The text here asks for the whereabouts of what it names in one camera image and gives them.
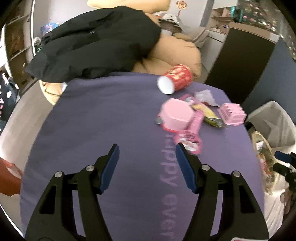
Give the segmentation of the person right hand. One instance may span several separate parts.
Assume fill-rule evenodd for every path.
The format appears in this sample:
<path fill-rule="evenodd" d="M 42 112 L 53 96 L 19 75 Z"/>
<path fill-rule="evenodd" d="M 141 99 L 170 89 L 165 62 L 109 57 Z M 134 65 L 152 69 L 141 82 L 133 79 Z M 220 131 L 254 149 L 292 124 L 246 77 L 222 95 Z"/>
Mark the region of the person right hand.
<path fill-rule="evenodd" d="M 284 204 L 284 214 L 287 215 L 291 209 L 294 193 L 288 188 L 280 195 L 280 201 Z"/>

